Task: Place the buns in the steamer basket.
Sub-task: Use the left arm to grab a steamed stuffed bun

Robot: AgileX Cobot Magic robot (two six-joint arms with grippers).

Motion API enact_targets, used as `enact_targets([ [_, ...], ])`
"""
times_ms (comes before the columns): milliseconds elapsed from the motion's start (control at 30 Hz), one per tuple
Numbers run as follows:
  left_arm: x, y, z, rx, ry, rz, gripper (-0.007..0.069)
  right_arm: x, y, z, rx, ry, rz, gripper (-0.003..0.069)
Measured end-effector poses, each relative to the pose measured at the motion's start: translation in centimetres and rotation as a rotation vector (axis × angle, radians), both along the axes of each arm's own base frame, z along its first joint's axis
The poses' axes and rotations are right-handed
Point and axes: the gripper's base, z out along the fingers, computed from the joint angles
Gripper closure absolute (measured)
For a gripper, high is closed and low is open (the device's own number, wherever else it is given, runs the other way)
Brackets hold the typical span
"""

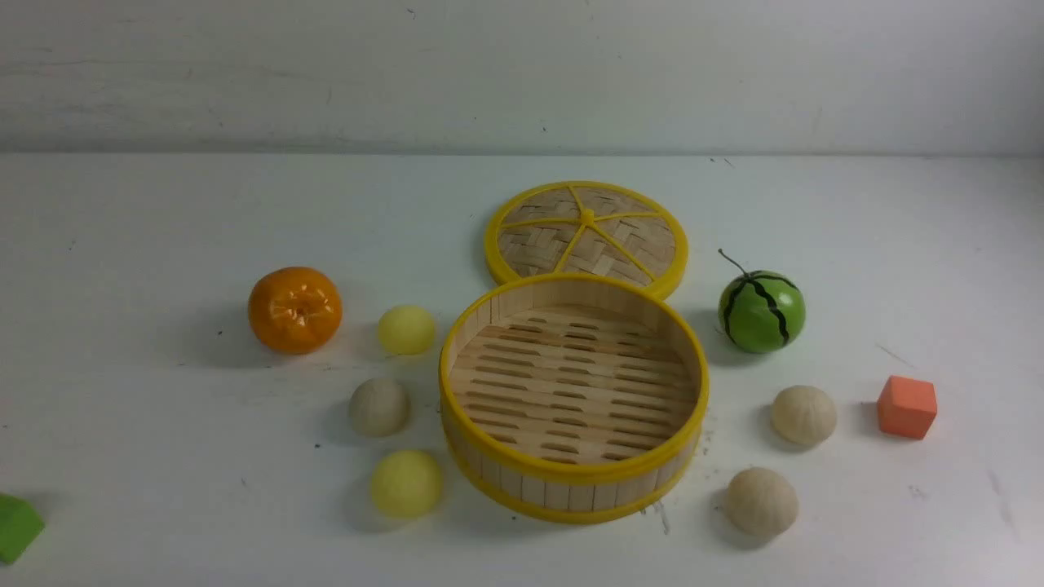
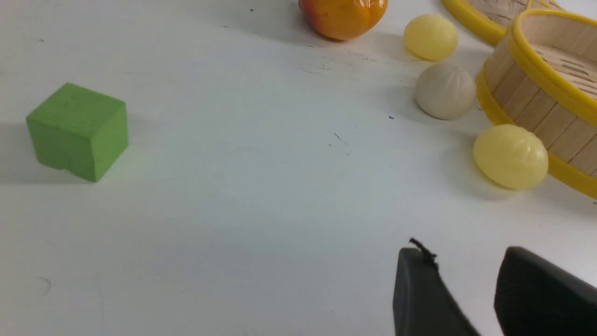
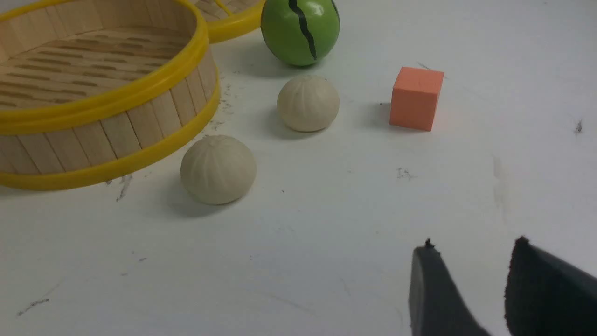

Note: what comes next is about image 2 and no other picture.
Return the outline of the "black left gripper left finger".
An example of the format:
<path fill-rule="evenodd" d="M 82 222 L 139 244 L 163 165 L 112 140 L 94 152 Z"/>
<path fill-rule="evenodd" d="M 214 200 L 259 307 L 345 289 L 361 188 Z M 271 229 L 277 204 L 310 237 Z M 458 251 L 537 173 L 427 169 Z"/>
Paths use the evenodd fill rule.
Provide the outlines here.
<path fill-rule="evenodd" d="M 479 336 L 443 282 L 437 254 L 419 240 L 399 251 L 394 288 L 397 336 Z"/>

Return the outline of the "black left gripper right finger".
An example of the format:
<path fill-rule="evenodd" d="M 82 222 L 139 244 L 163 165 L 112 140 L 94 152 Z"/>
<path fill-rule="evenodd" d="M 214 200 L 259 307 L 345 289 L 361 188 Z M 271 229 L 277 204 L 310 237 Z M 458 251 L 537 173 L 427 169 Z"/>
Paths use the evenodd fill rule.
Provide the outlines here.
<path fill-rule="evenodd" d="M 506 336 L 597 333 L 596 288 L 524 247 L 506 249 L 494 310 Z"/>

